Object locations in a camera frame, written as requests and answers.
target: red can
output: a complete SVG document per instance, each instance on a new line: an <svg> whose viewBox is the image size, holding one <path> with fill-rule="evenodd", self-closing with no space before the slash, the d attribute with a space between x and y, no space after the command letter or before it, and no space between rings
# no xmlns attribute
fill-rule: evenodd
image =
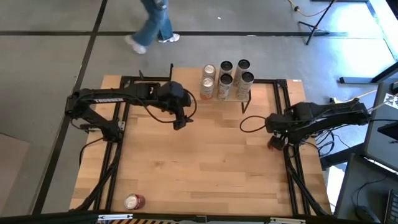
<svg viewBox="0 0 398 224"><path fill-rule="evenodd" d="M145 205L145 198L142 195L131 194L124 201L124 206L128 210L137 210Z"/></svg>

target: soda can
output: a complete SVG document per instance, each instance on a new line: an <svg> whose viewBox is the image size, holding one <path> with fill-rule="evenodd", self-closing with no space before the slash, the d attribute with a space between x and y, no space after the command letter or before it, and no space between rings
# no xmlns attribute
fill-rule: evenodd
<svg viewBox="0 0 398 224"><path fill-rule="evenodd" d="M210 77L216 79L216 67L214 65L206 65L203 67L203 78Z"/></svg>
<svg viewBox="0 0 398 224"><path fill-rule="evenodd" d="M221 63L219 75L232 74L232 63L229 61L224 61Z"/></svg>
<svg viewBox="0 0 398 224"><path fill-rule="evenodd" d="M229 89L232 87L232 76L230 74L223 74L218 80L218 93L219 100L226 100L228 97Z"/></svg>
<svg viewBox="0 0 398 224"><path fill-rule="evenodd" d="M212 99L214 92L214 79L207 77L200 83L200 98L203 100Z"/></svg>
<svg viewBox="0 0 398 224"><path fill-rule="evenodd" d="M249 93L251 85L254 81L254 75L251 72L244 72L241 75L238 90L236 92L236 97L239 100L244 100L247 93Z"/></svg>
<svg viewBox="0 0 398 224"><path fill-rule="evenodd" d="M131 194L124 201L124 206L128 210L137 210L145 205L145 198L142 195Z"/></svg>
<svg viewBox="0 0 398 224"><path fill-rule="evenodd" d="M242 59L238 62L238 67L236 67L235 76L234 76L234 86L239 85L239 81L241 80L241 75L244 72L247 72L250 68L250 62L246 59Z"/></svg>

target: black lid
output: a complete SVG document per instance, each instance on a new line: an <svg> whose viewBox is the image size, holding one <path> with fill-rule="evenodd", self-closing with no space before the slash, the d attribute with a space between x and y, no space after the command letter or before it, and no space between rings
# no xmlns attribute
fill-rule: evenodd
<svg viewBox="0 0 398 224"><path fill-rule="evenodd" d="M224 62L221 63L221 68L224 71L230 71L230 70L232 70L232 63L229 62L229 61L224 61Z"/></svg>
<svg viewBox="0 0 398 224"><path fill-rule="evenodd" d="M232 83L232 76L230 74L224 74L220 77L220 82L223 84L231 84Z"/></svg>
<svg viewBox="0 0 398 224"><path fill-rule="evenodd" d="M244 72L242 74L242 80L245 82L252 82L254 80L254 75L251 72Z"/></svg>
<svg viewBox="0 0 398 224"><path fill-rule="evenodd" d="M248 69L250 67L250 62L246 59L242 59L238 62L239 68Z"/></svg>

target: black tripod stand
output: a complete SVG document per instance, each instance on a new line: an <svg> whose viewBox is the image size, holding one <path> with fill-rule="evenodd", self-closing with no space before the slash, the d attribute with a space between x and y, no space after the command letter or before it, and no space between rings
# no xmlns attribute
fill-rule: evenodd
<svg viewBox="0 0 398 224"><path fill-rule="evenodd" d="M326 13L329 11L331 5L332 5L333 3L335 3L335 1L337 1L337 0L331 0L329 6L325 9L325 12L323 12L321 18L318 20L318 22L317 22L317 24L316 24L315 26L314 26L314 25L311 25L311 24L307 24L307 23L302 22L302 21L299 21L299 22L298 22L299 24L303 24L303 25L306 25L306 26L308 26L308 27L311 28L311 34L310 34L310 36L308 37L307 43L305 43L306 45L308 45L308 44L310 43L311 38L313 37L313 35L315 34L315 32L316 32L317 30L323 31L325 35L329 34L328 31L323 30L323 29L319 29L319 28L318 28L318 25L319 25L319 23L321 23L323 17L326 15Z"/></svg>

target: person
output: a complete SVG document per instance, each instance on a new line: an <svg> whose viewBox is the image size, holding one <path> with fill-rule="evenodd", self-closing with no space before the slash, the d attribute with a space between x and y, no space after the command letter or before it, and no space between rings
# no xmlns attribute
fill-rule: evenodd
<svg viewBox="0 0 398 224"><path fill-rule="evenodd" d="M141 30L134 35L125 36L125 41L138 54L144 54L157 36L160 43L176 42L180 39L173 33L169 18L169 0L141 0L149 17Z"/></svg>

